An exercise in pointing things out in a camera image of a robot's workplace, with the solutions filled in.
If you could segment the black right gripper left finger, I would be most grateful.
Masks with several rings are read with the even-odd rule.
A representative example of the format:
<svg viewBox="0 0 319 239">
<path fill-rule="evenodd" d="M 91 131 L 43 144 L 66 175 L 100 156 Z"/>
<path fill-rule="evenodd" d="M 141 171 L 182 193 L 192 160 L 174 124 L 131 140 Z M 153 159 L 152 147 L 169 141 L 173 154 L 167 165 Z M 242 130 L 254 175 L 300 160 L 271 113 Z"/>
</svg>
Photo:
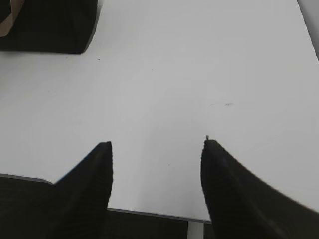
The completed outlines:
<svg viewBox="0 0 319 239">
<path fill-rule="evenodd" d="M 52 184 L 1 174 L 2 239 L 98 239 L 113 184 L 110 142 L 99 143 Z"/>
</svg>

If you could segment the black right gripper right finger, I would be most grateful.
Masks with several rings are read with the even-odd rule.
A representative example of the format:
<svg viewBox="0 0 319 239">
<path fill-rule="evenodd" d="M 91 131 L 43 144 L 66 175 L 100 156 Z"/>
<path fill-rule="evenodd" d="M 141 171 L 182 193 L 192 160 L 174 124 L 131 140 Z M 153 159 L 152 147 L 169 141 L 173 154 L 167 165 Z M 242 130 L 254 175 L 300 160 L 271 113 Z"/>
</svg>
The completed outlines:
<svg viewBox="0 0 319 239">
<path fill-rule="evenodd" d="M 280 193 L 207 138 L 200 180 L 217 239 L 317 239 L 319 214 Z"/>
</svg>

